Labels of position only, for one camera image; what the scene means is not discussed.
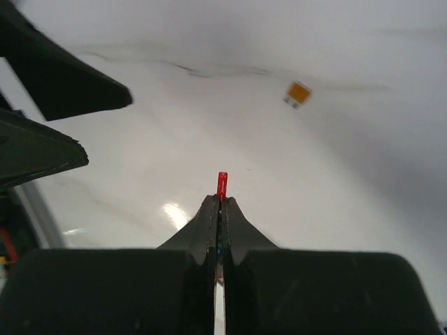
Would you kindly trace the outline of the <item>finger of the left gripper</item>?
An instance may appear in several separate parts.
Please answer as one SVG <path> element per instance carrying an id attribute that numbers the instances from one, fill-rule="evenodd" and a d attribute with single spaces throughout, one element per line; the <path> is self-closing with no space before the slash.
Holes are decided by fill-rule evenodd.
<path id="1" fill-rule="evenodd" d="M 87 164 L 87 152 L 77 140 L 1 109 L 1 190 Z"/>
<path id="2" fill-rule="evenodd" d="M 48 121 L 133 103 L 127 86 L 56 44 L 10 1 L 1 2 L 1 57 Z"/>

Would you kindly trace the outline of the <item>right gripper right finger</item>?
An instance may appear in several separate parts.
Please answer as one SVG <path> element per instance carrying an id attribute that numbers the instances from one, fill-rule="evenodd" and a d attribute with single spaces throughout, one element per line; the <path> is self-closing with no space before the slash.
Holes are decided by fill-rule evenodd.
<path id="1" fill-rule="evenodd" d="M 280 248 L 222 204 L 227 334 L 437 334 L 411 264 L 393 253 Z"/>

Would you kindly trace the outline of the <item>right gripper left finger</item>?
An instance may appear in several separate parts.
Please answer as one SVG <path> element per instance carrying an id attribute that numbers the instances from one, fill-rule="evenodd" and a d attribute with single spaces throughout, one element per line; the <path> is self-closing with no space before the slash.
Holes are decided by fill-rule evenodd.
<path id="1" fill-rule="evenodd" d="M 1 292 L 2 334 L 212 334 L 219 200 L 158 248 L 30 252 Z"/>

